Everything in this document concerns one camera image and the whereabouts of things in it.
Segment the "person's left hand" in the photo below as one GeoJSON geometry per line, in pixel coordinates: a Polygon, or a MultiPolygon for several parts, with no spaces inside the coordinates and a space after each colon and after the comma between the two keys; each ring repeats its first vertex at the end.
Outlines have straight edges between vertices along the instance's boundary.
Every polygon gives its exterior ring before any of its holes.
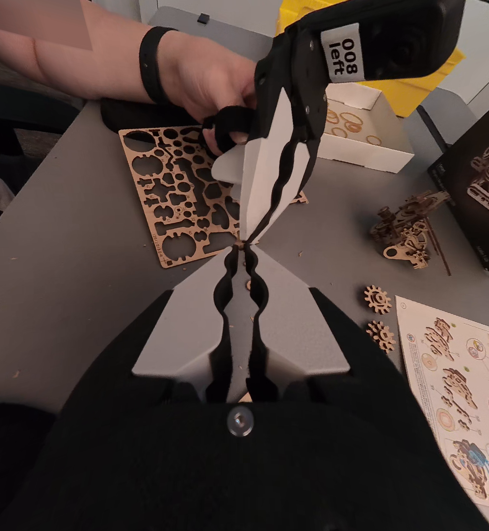
{"type": "Polygon", "coordinates": [[[157,64],[170,102],[199,123],[228,106],[256,107],[256,63],[210,39],[169,31],[160,40],[157,64]]]}

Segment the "white cardboard tray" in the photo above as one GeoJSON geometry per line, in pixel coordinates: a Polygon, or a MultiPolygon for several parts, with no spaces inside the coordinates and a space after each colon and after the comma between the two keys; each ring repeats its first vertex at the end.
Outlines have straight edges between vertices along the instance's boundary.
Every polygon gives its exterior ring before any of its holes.
{"type": "MultiPolygon", "coordinates": [[[[351,83],[331,83],[326,88],[327,105],[337,112],[349,111],[364,122],[367,134],[379,136],[382,146],[344,139],[323,133],[317,156],[328,160],[352,163],[369,169],[398,173],[414,156],[412,146],[404,133],[386,97],[377,91],[377,98],[369,109],[356,108],[354,103],[346,104],[342,96],[328,97],[328,89],[352,89],[351,83]]],[[[355,89],[365,86],[354,83],[355,89]]]]}

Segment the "flat wooden gear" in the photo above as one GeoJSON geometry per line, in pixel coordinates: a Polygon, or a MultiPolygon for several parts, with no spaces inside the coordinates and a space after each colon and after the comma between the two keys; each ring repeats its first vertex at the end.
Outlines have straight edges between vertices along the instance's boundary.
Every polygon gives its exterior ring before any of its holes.
{"type": "Polygon", "coordinates": [[[371,321],[367,325],[367,334],[386,354],[392,352],[396,345],[395,335],[390,327],[382,321],[371,321]]]}

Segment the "yellow stacked storage bins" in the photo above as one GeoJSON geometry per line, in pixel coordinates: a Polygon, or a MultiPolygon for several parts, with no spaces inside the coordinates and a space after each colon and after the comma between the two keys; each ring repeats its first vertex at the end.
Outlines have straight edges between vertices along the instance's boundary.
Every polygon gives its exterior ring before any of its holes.
{"type": "MultiPolygon", "coordinates": [[[[341,3],[341,1],[282,1],[275,35],[282,33],[287,26],[301,19],[306,14],[338,3],[341,3]]],[[[397,116],[408,117],[463,59],[465,59],[465,55],[456,48],[446,63],[429,76],[401,80],[359,82],[358,85],[365,86],[364,89],[355,89],[355,84],[351,83],[352,89],[328,89],[328,97],[342,96],[341,101],[343,103],[354,103],[356,108],[369,109],[369,104],[376,101],[376,94],[379,90],[386,97],[397,116]]]]}

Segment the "person's left forearm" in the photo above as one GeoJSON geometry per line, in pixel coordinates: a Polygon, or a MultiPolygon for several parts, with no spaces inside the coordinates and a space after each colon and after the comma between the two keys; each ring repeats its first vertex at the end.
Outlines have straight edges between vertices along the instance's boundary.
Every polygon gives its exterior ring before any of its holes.
{"type": "Polygon", "coordinates": [[[31,79],[87,100],[151,103],[140,75],[139,49],[150,26],[81,1],[92,50],[0,30],[0,61],[31,79]]]}

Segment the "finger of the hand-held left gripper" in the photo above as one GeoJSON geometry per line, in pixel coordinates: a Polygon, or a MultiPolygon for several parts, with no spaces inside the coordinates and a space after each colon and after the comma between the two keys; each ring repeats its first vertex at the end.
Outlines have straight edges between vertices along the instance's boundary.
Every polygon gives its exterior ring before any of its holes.
{"type": "Polygon", "coordinates": [[[252,233],[271,209],[272,191],[280,174],[281,153],[293,133],[291,103],[284,88],[278,99],[266,138],[245,145],[240,197],[240,238],[250,241],[252,233]]]}
{"type": "Polygon", "coordinates": [[[310,160],[307,145],[297,142],[292,169],[288,170],[288,181],[281,186],[281,198],[274,200],[274,185],[280,176],[281,153],[285,144],[281,140],[263,139],[259,158],[252,180],[252,242],[259,241],[262,234],[281,215],[299,194],[307,164],[310,160]]]}

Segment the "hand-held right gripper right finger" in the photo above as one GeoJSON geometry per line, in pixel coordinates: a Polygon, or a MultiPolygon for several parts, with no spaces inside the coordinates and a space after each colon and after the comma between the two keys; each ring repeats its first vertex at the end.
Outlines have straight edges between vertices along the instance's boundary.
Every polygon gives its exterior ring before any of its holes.
{"type": "Polygon", "coordinates": [[[247,388],[275,402],[293,382],[350,370],[310,287],[255,245],[245,246],[253,320],[247,388]]]}

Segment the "thick wooden gear with hub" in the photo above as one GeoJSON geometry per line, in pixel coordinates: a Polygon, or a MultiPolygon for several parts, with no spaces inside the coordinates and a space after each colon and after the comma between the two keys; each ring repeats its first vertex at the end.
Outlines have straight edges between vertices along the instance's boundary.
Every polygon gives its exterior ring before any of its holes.
{"type": "Polygon", "coordinates": [[[369,308],[373,309],[375,313],[384,315],[391,311],[391,298],[388,297],[387,292],[380,287],[375,285],[367,286],[364,295],[364,300],[367,302],[369,308]]]}

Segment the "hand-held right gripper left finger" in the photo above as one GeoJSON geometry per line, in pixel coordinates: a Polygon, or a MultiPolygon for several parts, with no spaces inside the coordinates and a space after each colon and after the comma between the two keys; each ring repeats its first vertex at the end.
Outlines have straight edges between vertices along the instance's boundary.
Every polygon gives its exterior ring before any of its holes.
{"type": "Polygon", "coordinates": [[[226,402],[233,360],[225,308],[239,248],[228,247],[178,284],[132,372],[193,385],[203,402],[226,402]]]}

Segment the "open instruction booklet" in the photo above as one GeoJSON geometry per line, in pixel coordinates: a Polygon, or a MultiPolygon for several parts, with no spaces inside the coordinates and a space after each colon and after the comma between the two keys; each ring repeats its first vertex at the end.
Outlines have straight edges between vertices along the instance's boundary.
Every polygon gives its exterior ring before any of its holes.
{"type": "Polygon", "coordinates": [[[489,327],[395,300],[411,390],[462,487],[489,507],[489,327]]]}

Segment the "black model kit box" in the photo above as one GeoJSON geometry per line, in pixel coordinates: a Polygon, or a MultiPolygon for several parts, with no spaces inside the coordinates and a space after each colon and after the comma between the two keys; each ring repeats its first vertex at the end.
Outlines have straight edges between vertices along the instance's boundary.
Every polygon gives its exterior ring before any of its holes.
{"type": "Polygon", "coordinates": [[[428,169],[489,272],[489,110],[428,169]]]}

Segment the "bunch of tan rubber bands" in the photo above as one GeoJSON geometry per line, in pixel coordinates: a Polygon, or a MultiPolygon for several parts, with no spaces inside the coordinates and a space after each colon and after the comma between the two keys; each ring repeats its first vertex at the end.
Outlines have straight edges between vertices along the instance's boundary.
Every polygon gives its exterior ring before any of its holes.
{"type": "Polygon", "coordinates": [[[370,145],[382,146],[381,138],[367,134],[363,126],[363,120],[356,114],[349,111],[337,112],[329,107],[324,133],[348,140],[366,142],[370,145]]]}

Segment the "black mesh wrist pad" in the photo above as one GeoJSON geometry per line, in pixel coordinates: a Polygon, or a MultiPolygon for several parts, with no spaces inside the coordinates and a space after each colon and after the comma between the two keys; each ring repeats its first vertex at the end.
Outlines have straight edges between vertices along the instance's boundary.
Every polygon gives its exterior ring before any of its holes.
{"type": "Polygon", "coordinates": [[[0,515],[34,467],[55,420],[47,411],[0,403],[0,515]]]}
{"type": "Polygon", "coordinates": [[[118,133],[121,129],[201,125],[185,109],[171,103],[135,103],[102,98],[100,112],[102,122],[114,133],[118,133]]]}

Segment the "partly built wooden model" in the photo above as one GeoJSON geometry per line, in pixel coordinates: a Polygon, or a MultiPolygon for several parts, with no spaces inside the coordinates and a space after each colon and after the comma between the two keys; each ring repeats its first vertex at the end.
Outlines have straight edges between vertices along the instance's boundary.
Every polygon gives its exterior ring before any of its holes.
{"type": "Polygon", "coordinates": [[[383,256],[408,261],[414,269],[423,269],[428,266],[431,257],[427,250],[431,243],[450,276],[450,268],[428,219],[430,213],[449,199],[450,195],[445,191],[426,191],[408,197],[396,212],[389,207],[381,208],[378,211],[381,222],[370,230],[370,235],[385,246],[383,256]]]}

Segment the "black wristband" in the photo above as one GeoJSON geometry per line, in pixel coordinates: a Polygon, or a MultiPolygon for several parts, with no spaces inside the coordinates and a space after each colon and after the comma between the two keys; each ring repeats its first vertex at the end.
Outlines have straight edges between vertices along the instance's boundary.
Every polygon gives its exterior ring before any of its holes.
{"type": "Polygon", "coordinates": [[[161,38],[174,28],[152,27],[143,37],[139,49],[139,65],[142,85],[148,97],[157,105],[170,104],[165,93],[157,62],[157,50],[161,38]]]}

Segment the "laser-cut wooden parts sheet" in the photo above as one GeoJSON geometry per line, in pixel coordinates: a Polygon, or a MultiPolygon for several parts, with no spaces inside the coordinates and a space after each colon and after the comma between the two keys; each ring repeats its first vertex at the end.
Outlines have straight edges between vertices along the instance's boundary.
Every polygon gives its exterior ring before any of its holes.
{"type": "Polygon", "coordinates": [[[211,176],[200,127],[120,129],[118,135],[163,268],[218,254],[239,237],[231,184],[211,176]]]}

